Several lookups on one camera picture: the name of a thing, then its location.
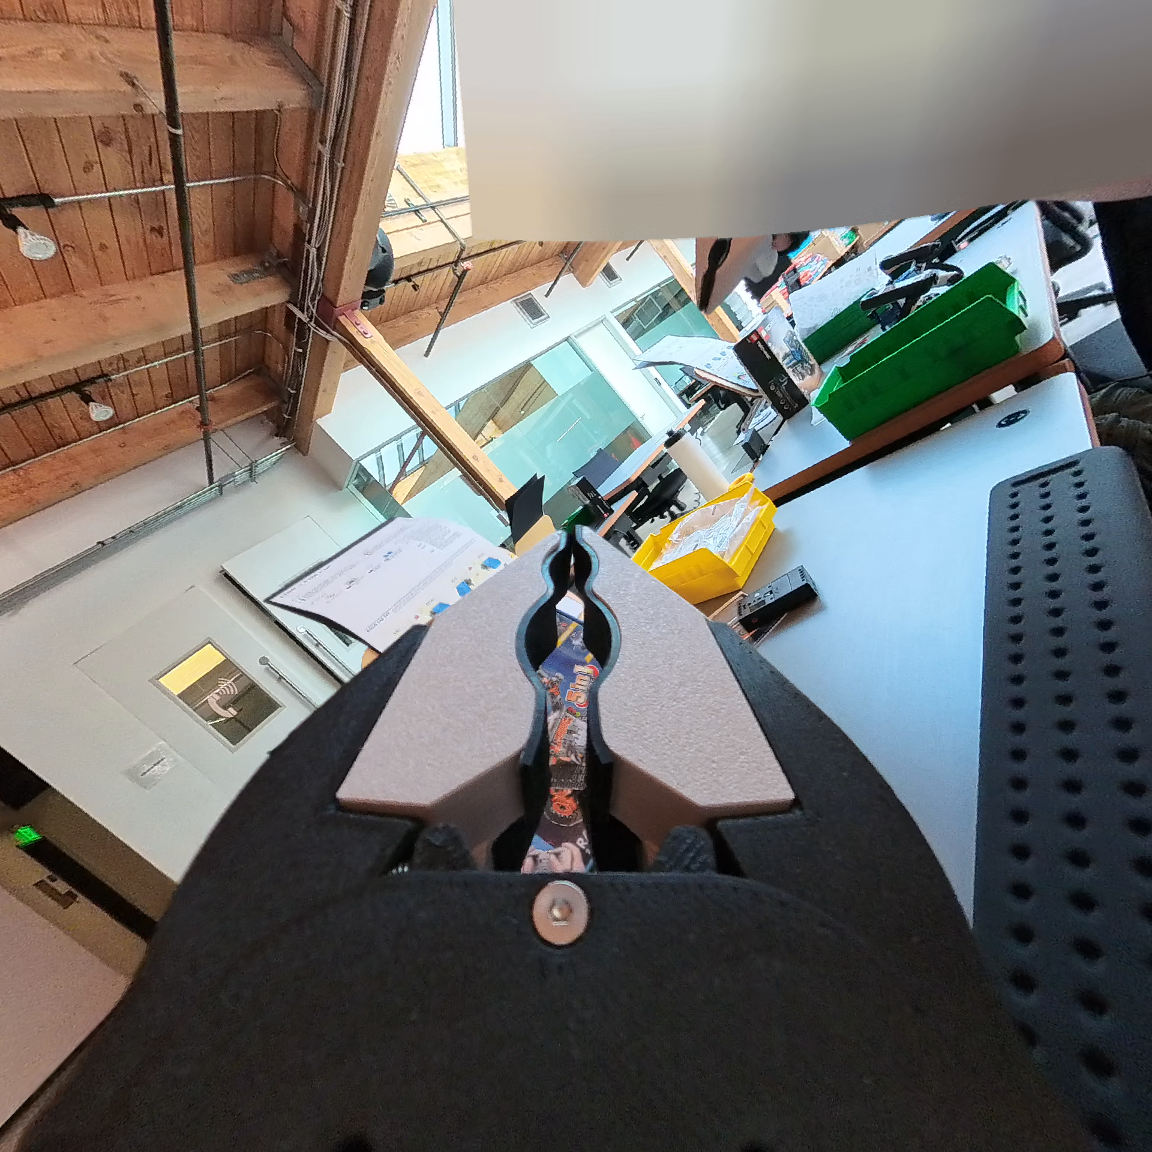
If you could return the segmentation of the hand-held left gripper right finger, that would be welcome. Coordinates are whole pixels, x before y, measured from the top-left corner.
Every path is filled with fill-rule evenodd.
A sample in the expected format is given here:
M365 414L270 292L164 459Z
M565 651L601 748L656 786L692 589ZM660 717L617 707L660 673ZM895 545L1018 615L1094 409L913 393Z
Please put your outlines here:
M637 873L672 827L783 814L796 793L719 640L685 599L587 527L574 529L587 610L606 618L587 719L587 832L599 873Z

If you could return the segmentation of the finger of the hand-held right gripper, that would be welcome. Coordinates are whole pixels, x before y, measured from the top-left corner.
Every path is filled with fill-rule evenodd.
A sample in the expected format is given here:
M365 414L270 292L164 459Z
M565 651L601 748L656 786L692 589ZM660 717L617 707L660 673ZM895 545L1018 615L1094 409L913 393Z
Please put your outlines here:
M697 237L697 306L719 308L743 279L764 297L780 279L780 235Z

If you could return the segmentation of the instruction booklet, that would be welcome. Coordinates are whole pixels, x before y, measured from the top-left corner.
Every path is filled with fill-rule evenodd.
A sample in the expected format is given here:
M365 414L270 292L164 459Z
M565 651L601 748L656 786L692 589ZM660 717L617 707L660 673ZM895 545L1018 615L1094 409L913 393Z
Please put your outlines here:
M356 540L266 599L276 612L314 620L367 651L385 655L408 630L422 638L459 599L517 555L478 531L435 518L398 518ZM522 659L538 685L534 731L522 767L546 749L546 789L531 838L515 867L522 873L592 873L595 849L584 823L587 696L601 675L584 643L584 612L556 593L547 562L547 601L528 612L517 633Z

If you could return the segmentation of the grey desk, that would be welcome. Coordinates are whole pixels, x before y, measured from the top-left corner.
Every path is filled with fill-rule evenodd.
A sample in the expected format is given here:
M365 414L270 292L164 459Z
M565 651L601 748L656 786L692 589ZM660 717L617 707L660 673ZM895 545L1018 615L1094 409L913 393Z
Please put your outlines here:
M998 416L1029 409L1013 426ZM752 576L803 565L818 601L757 652L871 761L973 911L988 496L1091 446L1082 387L1051 376L780 505Z

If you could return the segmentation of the black toy box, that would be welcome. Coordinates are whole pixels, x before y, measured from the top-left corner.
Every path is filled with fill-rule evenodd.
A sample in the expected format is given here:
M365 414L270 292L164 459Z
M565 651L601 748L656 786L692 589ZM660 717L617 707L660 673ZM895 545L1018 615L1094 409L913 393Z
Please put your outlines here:
M734 354L781 421L808 409L824 382L820 362L781 308L771 308L747 324L734 345Z

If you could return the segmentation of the small black device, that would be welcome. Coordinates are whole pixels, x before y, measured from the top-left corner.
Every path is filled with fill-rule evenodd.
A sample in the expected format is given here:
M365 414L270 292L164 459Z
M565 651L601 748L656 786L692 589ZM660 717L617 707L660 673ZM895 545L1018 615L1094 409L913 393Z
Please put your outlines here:
M737 627L749 634L768 630L816 599L818 591L810 571L803 565L796 565L742 603Z

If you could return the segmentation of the green plastic bin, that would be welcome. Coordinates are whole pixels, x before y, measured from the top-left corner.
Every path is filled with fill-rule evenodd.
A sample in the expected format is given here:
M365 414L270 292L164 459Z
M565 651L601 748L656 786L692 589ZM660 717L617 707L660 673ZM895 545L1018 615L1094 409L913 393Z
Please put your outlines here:
M926 335L900 341L892 352L880 352L870 364L833 369L814 397L814 409L844 439L863 433L908 413L920 403L969 380L1018 351L1026 319L1017 313L1017 292L1002 304L983 297Z
M1018 319L1029 317L1029 298L1008 258L965 270L941 256L905 256L846 267L812 292L800 292L793 297L793 324L814 358L824 362L874 329L889 332L917 311L930 311L924 322L932 327L987 297Z

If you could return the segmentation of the clear plastic bags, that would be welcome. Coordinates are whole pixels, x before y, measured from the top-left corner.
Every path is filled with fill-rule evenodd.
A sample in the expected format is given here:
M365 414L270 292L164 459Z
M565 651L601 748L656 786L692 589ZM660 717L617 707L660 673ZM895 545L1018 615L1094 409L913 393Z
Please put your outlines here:
M743 494L727 494L717 502L699 505L669 525L669 536L660 545L652 568L663 568L685 560L694 552L706 552L728 562L746 544L755 524L768 515L771 520L775 505L757 489Z

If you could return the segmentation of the paper towel roll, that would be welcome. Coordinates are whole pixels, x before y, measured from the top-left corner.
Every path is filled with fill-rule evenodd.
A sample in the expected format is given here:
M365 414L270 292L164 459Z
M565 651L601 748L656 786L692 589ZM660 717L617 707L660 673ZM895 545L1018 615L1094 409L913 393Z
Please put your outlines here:
M665 437L665 450L702 502L712 502L727 494L728 482L687 426L672 428Z

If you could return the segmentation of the black swivel chair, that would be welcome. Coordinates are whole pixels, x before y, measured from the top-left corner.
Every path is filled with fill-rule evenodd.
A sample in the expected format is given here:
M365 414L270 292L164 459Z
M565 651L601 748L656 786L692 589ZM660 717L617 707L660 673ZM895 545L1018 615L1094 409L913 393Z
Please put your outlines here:
M675 467L665 474L652 489L635 505L627 510L628 527L623 527L623 540L631 549L640 548L638 527L665 518L672 522L676 515L687 511L682 500L682 487L687 485L687 476L682 470Z

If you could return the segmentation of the white work table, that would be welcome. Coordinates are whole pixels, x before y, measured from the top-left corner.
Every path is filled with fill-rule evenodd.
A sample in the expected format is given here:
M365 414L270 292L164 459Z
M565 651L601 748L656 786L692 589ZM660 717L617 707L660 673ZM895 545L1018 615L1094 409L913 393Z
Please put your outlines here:
M1029 387L1049 378L1067 356L1060 332L1051 267L1043 244L1041 213L1033 204L1013 212L1002 223L973 239L959 252L957 263L966 271L1001 256L1010 258L1010 271L1020 284L1029 315L1014 356L988 366L955 388L926 399L857 439L844 435L805 409L774 435L755 470L755 485L778 505L846 476L886 453L924 437L960 411L987 401L1008 387Z

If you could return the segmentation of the white door with window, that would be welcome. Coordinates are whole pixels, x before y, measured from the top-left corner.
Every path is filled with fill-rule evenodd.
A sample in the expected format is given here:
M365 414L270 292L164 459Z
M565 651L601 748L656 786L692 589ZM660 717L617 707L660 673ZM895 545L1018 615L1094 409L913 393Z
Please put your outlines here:
M336 691L276 629L203 589L146 612L77 669L228 795Z

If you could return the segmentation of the black ceiling spotlight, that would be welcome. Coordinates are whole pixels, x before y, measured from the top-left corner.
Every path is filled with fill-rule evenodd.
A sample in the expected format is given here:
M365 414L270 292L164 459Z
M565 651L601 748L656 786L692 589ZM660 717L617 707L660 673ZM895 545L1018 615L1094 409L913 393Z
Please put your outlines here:
M382 226L377 230L375 248L367 266L361 311L378 308L394 276L394 250Z

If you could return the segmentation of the black perforated chair back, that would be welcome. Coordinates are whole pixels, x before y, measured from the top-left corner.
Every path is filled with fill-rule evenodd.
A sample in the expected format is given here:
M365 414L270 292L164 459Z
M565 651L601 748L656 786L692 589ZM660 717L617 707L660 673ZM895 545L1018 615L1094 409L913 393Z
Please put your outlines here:
M988 497L973 928L1096 1150L1150 1150L1150 510L1087 450Z

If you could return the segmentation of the metal ceiling pipe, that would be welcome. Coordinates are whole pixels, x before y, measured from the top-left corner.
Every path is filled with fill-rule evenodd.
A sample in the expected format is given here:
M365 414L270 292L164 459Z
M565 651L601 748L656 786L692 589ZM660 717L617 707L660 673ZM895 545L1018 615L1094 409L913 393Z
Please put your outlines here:
M168 147L174 173L174 195L177 204L177 223L179 223L179 244L181 244L181 270L183 270L183 290L190 317L190 337L194 351L194 370L196 370L196 397L198 397L198 416L205 457L205 480L210 485L218 482L218 472L214 466L214 446L212 446L212 411L210 411L210 387L205 372L205 345L202 331L202 313L198 300L198 279L196 279L196 237L194 237L194 215L187 183L187 161L183 147L183 123L179 104L179 84L175 67L175 30L172 18L169 2L151 2L155 18L155 38L156 38L156 61L161 67L164 84L164 116Z

